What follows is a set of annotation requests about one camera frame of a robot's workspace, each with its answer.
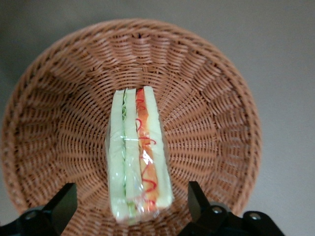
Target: wicker basket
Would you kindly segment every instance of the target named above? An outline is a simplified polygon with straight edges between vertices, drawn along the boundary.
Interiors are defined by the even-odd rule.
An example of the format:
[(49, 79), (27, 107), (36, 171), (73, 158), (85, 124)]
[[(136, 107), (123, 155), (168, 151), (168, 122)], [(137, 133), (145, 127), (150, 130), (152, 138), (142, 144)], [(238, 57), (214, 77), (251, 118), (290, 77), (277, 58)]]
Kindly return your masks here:
[[(125, 227), (109, 208), (104, 139), (115, 90), (144, 85), (154, 88), (164, 122), (175, 201), (155, 220)], [(1, 157), (20, 212), (77, 183), (65, 236), (169, 236), (191, 220), (189, 180), (240, 214), (260, 146), (251, 93), (217, 48), (175, 25), (131, 19), (72, 33), (28, 67), (5, 111)]]

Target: wrapped sandwich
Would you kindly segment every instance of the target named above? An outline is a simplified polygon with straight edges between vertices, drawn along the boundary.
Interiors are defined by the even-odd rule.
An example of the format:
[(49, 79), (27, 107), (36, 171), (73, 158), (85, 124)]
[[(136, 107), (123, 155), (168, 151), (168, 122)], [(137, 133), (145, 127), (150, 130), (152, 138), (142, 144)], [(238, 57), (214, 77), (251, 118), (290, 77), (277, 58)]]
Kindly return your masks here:
[(119, 222), (134, 223), (173, 201), (153, 89), (114, 94), (106, 137), (110, 206)]

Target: sandwich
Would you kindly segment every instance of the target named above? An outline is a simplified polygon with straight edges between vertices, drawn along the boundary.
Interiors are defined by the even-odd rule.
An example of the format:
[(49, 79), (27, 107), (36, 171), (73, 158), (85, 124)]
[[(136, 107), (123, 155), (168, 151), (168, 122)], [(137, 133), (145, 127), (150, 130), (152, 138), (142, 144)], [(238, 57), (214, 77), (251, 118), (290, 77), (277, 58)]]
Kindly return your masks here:
[(116, 220), (141, 219), (169, 207), (173, 193), (152, 87), (115, 92), (108, 134), (110, 206)]

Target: gray table surface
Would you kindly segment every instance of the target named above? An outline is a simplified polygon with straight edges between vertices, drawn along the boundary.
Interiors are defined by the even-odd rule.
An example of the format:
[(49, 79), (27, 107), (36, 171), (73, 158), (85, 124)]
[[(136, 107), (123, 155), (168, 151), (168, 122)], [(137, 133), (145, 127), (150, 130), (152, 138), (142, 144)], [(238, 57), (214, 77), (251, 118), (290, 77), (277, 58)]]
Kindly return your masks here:
[[(216, 45), (247, 81), (263, 131), (246, 210), (288, 235), (315, 233), (315, 1), (0, 1), (0, 119), (26, 67), (57, 39), (118, 18), (177, 24)], [(1, 175), (0, 222), (17, 217)]]

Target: tomato slice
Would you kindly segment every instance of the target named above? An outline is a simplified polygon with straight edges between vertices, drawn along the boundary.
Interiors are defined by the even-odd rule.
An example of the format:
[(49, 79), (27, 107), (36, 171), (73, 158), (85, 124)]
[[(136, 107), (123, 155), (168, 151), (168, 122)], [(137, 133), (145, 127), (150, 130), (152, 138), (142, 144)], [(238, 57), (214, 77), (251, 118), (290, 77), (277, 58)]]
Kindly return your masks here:
[(140, 150), (139, 161), (145, 199), (144, 210), (152, 211), (157, 208), (156, 202), (158, 198), (158, 177), (151, 150), (151, 145), (155, 145), (156, 141), (150, 139), (150, 133), (147, 126), (149, 114), (145, 102), (144, 89), (140, 89), (136, 94), (136, 108), (138, 114), (136, 122)]

